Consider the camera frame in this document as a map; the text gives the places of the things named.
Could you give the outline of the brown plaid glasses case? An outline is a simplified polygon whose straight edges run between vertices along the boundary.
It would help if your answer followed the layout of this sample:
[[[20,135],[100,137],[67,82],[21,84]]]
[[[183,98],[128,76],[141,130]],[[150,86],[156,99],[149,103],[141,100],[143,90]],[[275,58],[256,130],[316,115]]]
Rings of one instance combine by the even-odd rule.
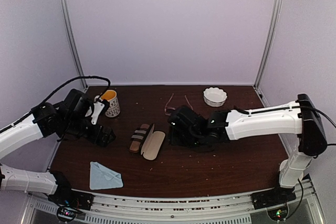
[[[134,130],[128,147],[129,152],[138,153],[140,151],[142,144],[149,134],[150,127],[151,126],[149,124],[142,124],[140,127]]]

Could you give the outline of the black quilted glasses case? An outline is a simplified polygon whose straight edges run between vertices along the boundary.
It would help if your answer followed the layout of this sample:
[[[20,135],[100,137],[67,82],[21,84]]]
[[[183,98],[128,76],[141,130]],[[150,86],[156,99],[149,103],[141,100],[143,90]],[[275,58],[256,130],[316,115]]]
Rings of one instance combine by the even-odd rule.
[[[150,125],[149,133],[143,142],[140,154],[146,160],[153,161],[157,158],[160,148],[165,140],[166,134],[155,130],[155,124]]]

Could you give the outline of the light blue cloth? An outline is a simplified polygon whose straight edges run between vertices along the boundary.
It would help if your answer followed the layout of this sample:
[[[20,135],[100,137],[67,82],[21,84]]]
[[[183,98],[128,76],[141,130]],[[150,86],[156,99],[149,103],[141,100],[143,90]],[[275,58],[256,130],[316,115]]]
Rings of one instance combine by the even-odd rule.
[[[103,190],[122,188],[124,185],[122,175],[98,162],[90,162],[90,182],[91,190]]]

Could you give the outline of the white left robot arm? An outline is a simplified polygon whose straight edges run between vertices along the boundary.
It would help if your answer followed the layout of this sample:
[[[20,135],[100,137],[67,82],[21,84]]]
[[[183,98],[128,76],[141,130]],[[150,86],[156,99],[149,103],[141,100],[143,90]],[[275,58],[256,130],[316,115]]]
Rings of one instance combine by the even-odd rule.
[[[56,134],[83,137],[100,147],[116,139],[110,127],[98,124],[98,118],[109,107],[106,100],[92,100],[85,93],[72,89],[66,98],[51,104],[42,102],[17,122],[1,129],[1,157],[18,148]],[[61,172],[37,173],[1,165],[1,190],[43,193],[71,205],[76,197],[70,182]]]

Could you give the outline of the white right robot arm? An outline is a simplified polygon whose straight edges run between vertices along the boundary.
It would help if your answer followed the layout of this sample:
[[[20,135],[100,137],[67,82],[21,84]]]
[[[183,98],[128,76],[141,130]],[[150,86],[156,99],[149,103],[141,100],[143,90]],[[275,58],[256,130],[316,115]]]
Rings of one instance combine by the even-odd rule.
[[[289,196],[312,159],[328,147],[317,110],[306,94],[287,104],[262,109],[215,111],[204,118],[183,105],[168,118],[173,145],[212,146],[252,136],[294,134],[298,147],[280,164],[279,185],[269,192],[272,203],[279,204]]]

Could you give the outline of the white floral mug yellow inside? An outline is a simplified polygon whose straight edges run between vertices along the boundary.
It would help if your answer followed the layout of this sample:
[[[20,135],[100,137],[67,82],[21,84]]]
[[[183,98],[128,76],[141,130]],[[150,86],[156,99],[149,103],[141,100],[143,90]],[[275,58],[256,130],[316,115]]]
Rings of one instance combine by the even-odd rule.
[[[107,90],[102,96],[97,95],[95,99],[98,99],[99,101],[106,100],[109,102],[109,107],[105,111],[105,116],[108,118],[115,118],[120,114],[121,109],[116,91]]]

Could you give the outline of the white fluted ceramic bowl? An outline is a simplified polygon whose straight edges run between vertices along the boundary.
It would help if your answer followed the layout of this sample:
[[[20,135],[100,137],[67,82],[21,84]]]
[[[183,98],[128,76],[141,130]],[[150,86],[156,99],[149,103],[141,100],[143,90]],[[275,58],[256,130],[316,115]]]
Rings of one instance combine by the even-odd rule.
[[[209,87],[203,91],[204,102],[214,108],[223,106],[227,97],[227,93],[218,87]]]

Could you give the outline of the pink frame sunglasses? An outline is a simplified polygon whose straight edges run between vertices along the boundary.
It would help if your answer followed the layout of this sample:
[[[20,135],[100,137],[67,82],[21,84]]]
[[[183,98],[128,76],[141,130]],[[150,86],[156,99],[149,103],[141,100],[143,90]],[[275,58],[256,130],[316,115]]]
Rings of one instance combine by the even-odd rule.
[[[190,109],[193,109],[193,106],[189,102],[187,95],[178,95],[172,93],[168,101],[164,106],[164,114],[169,116],[171,115],[177,108],[181,106],[187,106]]]

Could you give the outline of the front aluminium rail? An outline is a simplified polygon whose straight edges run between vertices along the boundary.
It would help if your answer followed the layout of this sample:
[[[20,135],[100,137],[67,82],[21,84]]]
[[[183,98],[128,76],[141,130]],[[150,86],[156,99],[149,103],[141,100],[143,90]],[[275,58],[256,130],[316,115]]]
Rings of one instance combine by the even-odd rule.
[[[315,189],[308,180],[295,188],[288,203],[255,208],[250,193],[198,198],[136,198],[95,194],[90,210],[73,223],[326,223]]]

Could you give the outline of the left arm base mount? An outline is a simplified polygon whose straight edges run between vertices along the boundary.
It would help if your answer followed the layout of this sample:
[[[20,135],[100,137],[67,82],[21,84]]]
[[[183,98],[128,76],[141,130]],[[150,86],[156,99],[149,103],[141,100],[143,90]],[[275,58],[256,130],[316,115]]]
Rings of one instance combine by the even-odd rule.
[[[54,194],[47,195],[47,198],[58,207],[56,217],[64,223],[74,221],[78,216],[83,215],[84,210],[89,211],[94,200],[93,194],[73,190],[65,196]]]

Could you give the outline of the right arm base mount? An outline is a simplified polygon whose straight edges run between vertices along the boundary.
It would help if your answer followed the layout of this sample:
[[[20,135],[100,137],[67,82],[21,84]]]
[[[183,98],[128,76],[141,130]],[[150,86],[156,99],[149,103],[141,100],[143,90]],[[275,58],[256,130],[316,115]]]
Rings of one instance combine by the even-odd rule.
[[[285,221],[289,216],[288,202],[296,200],[293,189],[276,187],[251,195],[254,209],[267,209],[268,217],[273,221]]]

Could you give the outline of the left aluminium frame post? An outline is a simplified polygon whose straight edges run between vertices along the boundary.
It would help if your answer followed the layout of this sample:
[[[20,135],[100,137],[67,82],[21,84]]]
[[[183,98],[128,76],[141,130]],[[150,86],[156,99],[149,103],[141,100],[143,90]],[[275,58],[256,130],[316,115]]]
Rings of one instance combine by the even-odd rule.
[[[61,11],[62,11],[64,23],[65,23],[65,30],[67,34],[68,44],[70,47],[71,56],[75,64],[75,69],[76,69],[77,75],[83,77],[84,72],[83,72],[82,64],[80,62],[80,58],[78,55],[78,50],[77,50],[77,46],[75,42],[74,32],[73,32],[72,25],[71,25],[67,0],[60,0],[60,4],[61,4]]]

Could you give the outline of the aluminium frame post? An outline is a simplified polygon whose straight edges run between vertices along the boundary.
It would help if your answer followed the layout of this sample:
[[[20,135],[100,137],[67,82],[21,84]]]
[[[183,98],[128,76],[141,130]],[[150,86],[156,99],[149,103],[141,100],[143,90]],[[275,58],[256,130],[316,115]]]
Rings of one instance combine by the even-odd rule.
[[[280,12],[281,12],[281,7],[282,7],[283,0],[274,0],[273,7],[272,7],[272,12],[271,12],[271,19],[270,19],[270,24],[268,28],[268,33],[266,37],[266,42],[261,58],[261,62],[259,65],[259,70],[257,73],[257,77],[254,83],[254,88],[256,90],[260,89],[260,84],[262,81],[262,77],[264,75],[264,72],[266,70],[267,66],[267,61],[271,52],[271,47],[272,43],[274,41],[275,33],[276,33],[276,27],[277,23],[279,20]]]
[[[65,30],[67,34],[68,44],[70,47],[71,56],[75,64],[75,69],[76,69],[77,75],[83,77],[84,72],[83,72],[82,64],[80,62],[80,58],[78,55],[78,50],[77,50],[77,46],[75,42],[74,32],[73,32],[72,25],[71,25],[67,0],[60,0],[60,4],[61,4],[61,11],[62,11],[64,23],[65,23]]]

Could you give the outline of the right aluminium frame post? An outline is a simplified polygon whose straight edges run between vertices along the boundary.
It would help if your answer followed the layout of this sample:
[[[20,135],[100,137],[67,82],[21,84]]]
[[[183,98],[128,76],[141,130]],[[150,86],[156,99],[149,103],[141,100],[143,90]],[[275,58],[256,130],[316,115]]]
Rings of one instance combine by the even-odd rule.
[[[277,23],[279,20],[280,12],[281,12],[281,7],[282,7],[283,0],[274,0],[273,7],[272,7],[272,12],[271,12],[271,19],[270,19],[270,24],[268,28],[268,33],[266,37],[266,42],[261,58],[261,62],[259,65],[259,70],[257,73],[257,77],[254,83],[254,88],[256,90],[260,89],[260,84],[262,81],[262,77],[264,75],[264,72],[266,70],[267,66],[267,61],[271,52],[271,47],[272,43],[274,41],[275,33],[276,33],[276,27]]]

